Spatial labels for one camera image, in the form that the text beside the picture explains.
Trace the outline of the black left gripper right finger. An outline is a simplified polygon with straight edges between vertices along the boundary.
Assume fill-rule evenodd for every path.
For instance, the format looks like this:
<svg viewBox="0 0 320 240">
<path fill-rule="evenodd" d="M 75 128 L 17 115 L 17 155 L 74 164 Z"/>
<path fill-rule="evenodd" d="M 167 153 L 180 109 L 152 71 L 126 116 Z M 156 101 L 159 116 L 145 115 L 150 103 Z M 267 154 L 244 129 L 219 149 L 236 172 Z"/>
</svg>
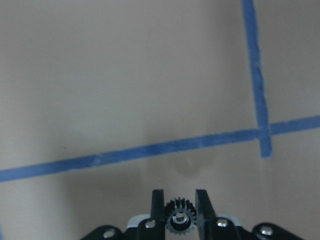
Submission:
<svg viewBox="0 0 320 240">
<path fill-rule="evenodd" d="M 204 189 L 195 190 L 196 226 L 200 240 L 213 239 L 213 221 L 216 213 Z"/>
</svg>

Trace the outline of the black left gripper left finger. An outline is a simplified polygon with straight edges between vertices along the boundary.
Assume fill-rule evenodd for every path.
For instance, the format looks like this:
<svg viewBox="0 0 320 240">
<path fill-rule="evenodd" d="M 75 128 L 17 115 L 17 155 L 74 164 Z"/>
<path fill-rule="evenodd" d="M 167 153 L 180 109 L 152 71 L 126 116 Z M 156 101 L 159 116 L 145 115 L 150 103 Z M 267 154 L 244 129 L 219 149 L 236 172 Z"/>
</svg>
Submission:
<svg viewBox="0 0 320 240">
<path fill-rule="evenodd" d="M 165 203 L 164 191 L 155 189 L 152 191 L 151 213 L 150 217 L 155 221 L 154 227 L 151 229 L 152 240 L 165 239 Z"/>
</svg>

